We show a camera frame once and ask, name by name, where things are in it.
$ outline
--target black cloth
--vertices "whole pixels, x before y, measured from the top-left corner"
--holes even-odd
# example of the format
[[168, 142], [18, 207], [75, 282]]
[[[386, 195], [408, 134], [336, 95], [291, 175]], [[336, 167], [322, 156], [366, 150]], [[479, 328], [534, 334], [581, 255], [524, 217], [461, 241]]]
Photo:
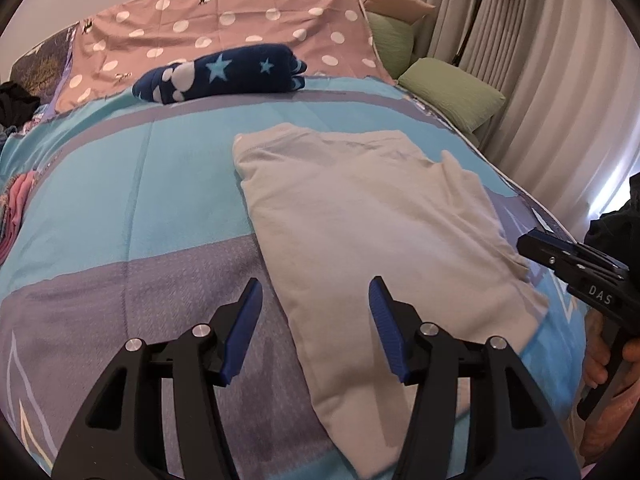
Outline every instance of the black cloth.
[[629, 267], [634, 285], [640, 285], [640, 173], [629, 179], [631, 198], [618, 211], [592, 220], [584, 237], [591, 246]]
[[0, 84], [0, 124], [5, 128], [20, 129], [30, 121], [40, 106], [40, 98], [31, 95], [18, 83], [8, 81]]

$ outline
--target light blue star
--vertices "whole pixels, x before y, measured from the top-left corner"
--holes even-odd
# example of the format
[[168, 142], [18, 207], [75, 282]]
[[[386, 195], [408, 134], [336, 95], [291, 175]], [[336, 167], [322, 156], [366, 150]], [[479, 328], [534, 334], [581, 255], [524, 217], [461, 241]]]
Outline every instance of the light blue star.
[[213, 82], [213, 80], [217, 77], [219, 77], [220, 79], [222, 79], [222, 81], [226, 81], [226, 75], [225, 75], [225, 68], [227, 67], [227, 65], [229, 65], [232, 62], [232, 60], [230, 59], [229, 61], [223, 61], [222, 60], [222, 54], [220, 54], [218, 56], [218, 59], [216, 60], [216, 62], [214, 63], [206, 63], [206, 67], [209, 69], [209, 71], [211, 72], [210, 76], [209, 76], [209, 82]]
[[273, 63], [269, 63], [269, 58], [267, 58], [267, 61], [261, 61], [260, 62], [260, 66], [261, 66], [260, 73], [266, 72], [267, 74], [270, 74], [271, 73], [271, 69], [275, 65]]

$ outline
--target curtain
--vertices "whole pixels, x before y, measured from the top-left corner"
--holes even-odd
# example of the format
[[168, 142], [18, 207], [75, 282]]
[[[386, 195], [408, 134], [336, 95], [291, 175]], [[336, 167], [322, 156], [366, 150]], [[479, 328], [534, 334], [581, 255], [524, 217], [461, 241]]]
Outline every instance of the curtain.
[[584, 236], [640, 152], [640, 48], [610, 0], [544, 0], [483, 151]]
[[[416, 52], [450, 61], [473, 1], [427, 1]], [[640, 152], [640, 48], [615, 6], [484, 0], [460, 68], [507, 97], [483, 153], [582, 238]]]

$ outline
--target blue bedspread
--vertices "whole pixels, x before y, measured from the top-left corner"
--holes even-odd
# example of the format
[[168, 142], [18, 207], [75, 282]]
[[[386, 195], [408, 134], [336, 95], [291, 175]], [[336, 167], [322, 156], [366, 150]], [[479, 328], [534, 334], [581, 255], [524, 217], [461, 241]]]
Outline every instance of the blue bedspread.
[[[355, 478], [311, 408], [231, 157], [236, 134], [283, 122], [322, 132], [402, 130], [430, 159], [448, 150], [479, 175], [511, 244], [540, 222], [566, 236], [436, 112], [373, 79], [308, 78], [294, 94], [166, 106], [130, 91], [90, 102], [9, 139], [0, 156], [0, 184], [41, 172], [0, 269], [0, 409], [44, 469], [128, 338], [174, 338], [235, 301], [256, 276], [265, 285], [262, 316], [241, 375], [216, 393], [240, 475]], [[531, 274], [550, 310], [522, 359], [565, 416], [584, 354], [582, 312], [548, 270], [532, 264]], [[467, 427], [462, 417], [452, 472], [462, 470]], [[179, 472], [175, 430], [165, 428], [165, 439]]]

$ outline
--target bed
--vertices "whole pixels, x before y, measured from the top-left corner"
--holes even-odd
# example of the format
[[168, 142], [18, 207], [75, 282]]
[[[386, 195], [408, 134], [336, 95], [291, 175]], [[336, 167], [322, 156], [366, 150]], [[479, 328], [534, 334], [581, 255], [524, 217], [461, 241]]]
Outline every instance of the bed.
[[[354, 135], [401, 130], [427, 158], [440, 161], [447, 150], [479, 177], [512, 246], [537, 226], [570, 239], [438, 110], [393, 84], [358, 0], [293, 1], [132, 0], [49, 40], [61, 60], [50, 104], [0, 155], [3, 187], [36, 171], [0, 268], [0, 410], [45, 471], [127, 339], [174, 338], [235, 301], [255, 276], [264, 286], [260, 321], [242, 374], [216, 392], [241, 478], [357, 478], [311, 405], [230, 158], [237, 134], [281, 123]], [[345, 37], [353, 38], [348, 54]], [[131, 91], [150, 68], [262, 41], [285, 43], [308, 63], [303, 89], [170, 105]], [[14, 70], [28, 72], [28, 63]], [[529, 278], [549, 310], [521, 357], [565, 418], [580, 378], [584, 309], [544, 267], [532, 263]], [[467, 430], [462, 415], [452, 474], [463, 469]], [[179, 475], [175, 430], [164, 431], [169, 471]]]

